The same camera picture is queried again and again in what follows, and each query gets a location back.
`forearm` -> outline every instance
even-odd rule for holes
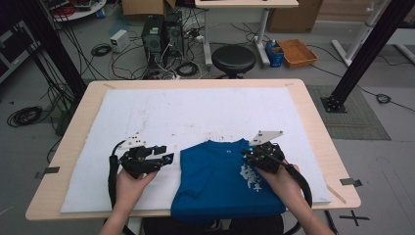
[[[305,234],[333,234],[327,224],[309,207],[303,197],[285,198],[283,202],[299,221]]]
[[[113,213],[107,219],[107,222],[104,224],[99,234],[100,235],[121,234],[122,228],[125,225],[125,222],[127,221],[129,215],[130,215],[130,211],[117,209],[115,205]]]

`hand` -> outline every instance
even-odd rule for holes
[[[276,174],[266,172],[262,169],[257,170],[268,181],[274,193],[283,201],[288,210],[297,218],[305,234],[333,234],[323,220],[308,206],[308,203],[301,194],[300,186],[283,166],[279,166]]]
[[[137,179],[129,175],[124,169],[116,178],[116,203],[110,218],[104,224],[100,235],[120,234],[125,221],[141,198],[146,186],[156,177],[152,172],[144,176],[141,174]]]
[[[294,165],[294,168],[300,171],[297,165]],[[279,166],[276,174],[266,172],[259,168],[257,170],[268,181],[274,193],[280,197],[284,204],[287,205],[289,201],[293,200],[293,197],[302,198],[300,186],[283,166]]]
[[[116,203],[114,210],[131,213],[141,198],[144,189],[156,175],[157,172],[149,173],[146,176],[141,174],[135,179],[123,169],[116,178]]]

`black tape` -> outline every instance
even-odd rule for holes
[[[47,167],[45,168],[45,170],[43,170],[43,173],[41,172],[37,172],[36,175],[34,175],[35,178],[38,179],[42,179],[43,176],[47,173],[58,173],[59,172],[60,167],[59,166],[55,166],[55,167]]]
[[[362,182],[360,179],[354,180],[353,178],[346,178],[346,179],[340,179],[343,185],[353,185],[354,187],[362,186]]]

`stool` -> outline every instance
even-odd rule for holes
[[[242,78],[238,73],[250,71],[255,63],[256,58],[254,52],[242,46],[224,46],[213,52],[211,61],[215,67],[226,74],[229,78]]]

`floor mat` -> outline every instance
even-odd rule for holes
[[[320,98],[329,97],[335,88],[307,85],[311,99],[333,139],[391,140],[358,88],[354,88],[345,101],[346,114],[327,113]]]

